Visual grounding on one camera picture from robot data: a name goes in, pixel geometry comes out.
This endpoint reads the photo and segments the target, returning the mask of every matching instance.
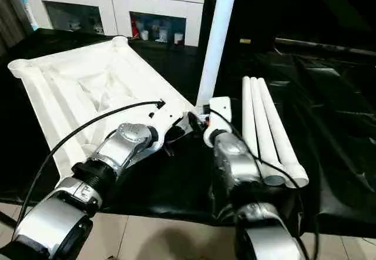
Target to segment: floor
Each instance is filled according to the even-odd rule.
[[[0,210],[17,218],[19,206],[0,204]],[[12,230],[0,224],[0,247]],[[138,216],[97,214],[80,260],[232,260],[234,230],[195,223]],[[314,237],[304,234],[312,251]],[[321,235],[322,260],[376,260],[376,239]]]

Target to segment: white cabinet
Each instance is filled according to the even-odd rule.
[[[28,0],[40,28],[198,46],[204,0]]]
[[[117,35],[112,0],[28,0],[38,26]]]
[[[132,14],[134,16],[148,14],[158,22],[182,23],[178,24],[180,29],[174,29],[171,26],[167,31],[169,34],[181,32],[185,45],[198,46],[203,4],[177,0],[113,0],[113,6],[120,35],[133,36]]]

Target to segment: black tarp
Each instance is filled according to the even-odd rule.
[[[105,40],[103,36],[39,30],[1,61],[4,162],[0,201],[22,202],[48,147],[19,79],[6,65]],[[195,103],[201,71],[194,48],[131,42],[131,47],[188,100]],[[303,230],[376,237],[374,65],[297,55],[239,54],[219,74],[216,95],[229,96],[233,122],[241,126],[241,77],[264,77],[291,143],[307,170],[302,190]],[[211,149],[190,134],[131,167],[105,212],[183,219],[212,225],[228,200]],[[40,201],[58,180],[50,165],[33,196]]]

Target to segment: black cable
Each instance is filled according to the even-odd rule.
[[[114,129],[113,131],[111,131],[111,132],[106,136],[105,140],[108,139],[108,138],[110,138],[110,136],[112,136],[115,132],[116,132],[116,129]]]
[[[270,168],[275,169],[276,171],[279,171],[280,173],[282,173],[283,175],[285,175],[285,176],[286,176],[286,177],[292,182],[292,184],[296,187],[296,189],[300,189],[300,187],[299,187],[299,185],[296,183],[296,181],[295,181],[295,180],[294,180],[294,179],[293,179],[293,178],[292,178],[287,172],[285,172],[284,170],[279,169],[278,167],[272,165],[271,163],[268,163],[268,162],[266,162],[266,161],[263,161],[263,160],[260,159],[259,157],[255,156],[255,154],[252,153],[251,149],[249,148],[249,146],[247,145],[247,143],[246,143],[245,140],[243,139],[243,137],[242,137],[242,135],[240,134],[240,132],[239,132],[239,131],[235,128],[235,126],[234,126],[229,120],[227,120],[227,119],[226,119],[221,113],[219,113],[219,112],[217,112],[217,111],[215,111],[215,110],[212,110],[212,109],[210,109],[210,112],[212,112],[212,113],[218,115],[219,117],[221,117],[221,119],[224,120],[224,121],[230,126],[230,128],[233,130],[235,136],[237,136],[238,139],[240,139],[240,140],[242,141],[242,143],[244,143],[244,145],[246,146],[246,148],[247,148],[249,154],[253,157],[253,159],[260,161],[261,163],[263,163],[263,164],[269,166]],[[261,174],[261,169],[260,169],[259,165],[258,165],[257,163],[255,163],[255,165],[256,165],[256,168],[257,168],[257,172],[258,172],[258,174],[260,175],[260,180],[262,181],[262,183],[263,183],[264,185],[266,185],[266,184],[265,184],[265,181],[264,181],[264,177],[263,177],[262,174]],[[302,201],[302,199],[301,199],[301,196],[300,196],[299,191],[297,192],[297,196],[298,196],[298,200],[299,200],[300,206],[301,206],[301,208],[302,208],[302,210],[303,210],[303,212],[304,212],[303,201]],[[319,233],[318,233],[318,225],[317,225],[317,221],[315,221],[315,232],[314,232],[314,234],[315,234],[315,244],[314,244],[314,253],[313,253],[313,258],[312,258],[312,259],[313,259],[313,260],[317,260],[317,259],[318,259],[318,252],[319,252],[319,237],[320,237],[320,235],[319,235]],[[300,241],[300,242],[298,241],[298,244],[299,244],[299,246],[301,246],[301,250],[302,250],[304,256],[309,260],[308,253],[307,253],[307,250],[306,250],[306,248],[305,248],[303,242],[302,242],[302,241]]]
[[[39,168],[38,172],[36,173],[36,175],[34,176],[34,179],[33,179],[33,182],[29,188],[29,191],[28,191],[28,194],[26,195],[26,198],[25,200],[23,201],[23,204],[22,204],[22,208],[21,208],[21,211],[19,213],[19,216],[18,216],[18,219],[17,219],[17,224],[16,224],[16,229],[17,227],[19,226],[19,223],[21,223],[21,220],[24,218],[25,216],[25,213],[26,213],[26,209],[28,207],[28,203],[29,203],[29,200],[30,200],[30,197],[31,197],[31,194],[34,190],[34,187],[36,185],[36,182],[38,181],[38,179],[40,178],[41,176],[41,173],[43,171],[43,169],[46,167],[47,163],[49,162],[49,160],[53,157],[53,155],[55,154],[55,152],[67,141],[69,140],[70,138],[72,138],[73,136],[75,136],[78,132],[82,131],[83,129],[85,129],[86,127],[88,127],[89,125],[92,125],[93,123],[103,119],[103,118],[106,118],[108,116],[111,116],[115,113],[118,113],[118,112],[121,112],[121,111],[124,111],[124,110],[127,110],[127,109],[130,109],[130,108],[134,108],[134,107],[137,107],[137,106],[142,106],[142,105],[149,105],[149,104],[156,104],[157,106],[160,106],[162,104],[164,104],[163,101],[146,101],[146,102],[139,102],[139,103],[136,103],[136,104],[131,104],[131,105],[128,105],[128,106],[124,106],[124,107],[121,107],[121,108],[118,108],[118,109],[115,109],[115,110],[112,110],[110,112],[107,112],[101,116],[98,116],[92,120],[90,120],[89,122],[83,124],[82,126],[78,127],[77,129],[75,129],[73,132],[71,132],[69,135],[67,135],[66,137],[64,137],[51,151],[50,153],[47,155],[46,159],[44,160],[43,164],[41,165],[41,167]]]
[[[369,240],[366,239],[366,238],[362,238],[362,240],[364,240],[365,242],[368,242],[369,244],[372,244],[372,245],[375,245],[375,246],[376,246],[376,243],[375,243],[375,242],[369,241]]]

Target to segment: white pole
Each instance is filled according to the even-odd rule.
[[[199,94],[197,96],[197,106],[208,104],[209,99],[213,97],[233,5],[234,0],[216,1]]]
[[[252,92],[252,103],[254,120],[256,123],[258,147],[260,148],[260,158],[285,171],[284,167],[278,161],[278,156],[276,149],[274,147],[273,137],[271,136],[268,120],[266,118],[263,101],[261,99],[261,94],[259,87],[257,85],[257,79],[251,78],[251,92]],[[284,175],[267,166],[262,164],[261,173],[264,175],[264,180],[267,185],[282,185],[285,183]]]
[[[276,106],[270,96],[268,87],[263,78],[258,79],[257,82],[280,161],[282,165],[285,166],[287,173],[296,181],[299,187],[306,186],[308,184],[307,173],[300,165],[295,155],[286,130],[281,122],[281,118],[278,115]],[[286,186],[289,188],[295,188],[289,179],[286,180]]]
[[[243,138],[251,150],[252,154],[259,156],[259,149],[257,147],[256,126],[254,124],[254,114],[252,105],[251,82],[250,78],[245,76],[243,78],[242,90],[242,133]]]

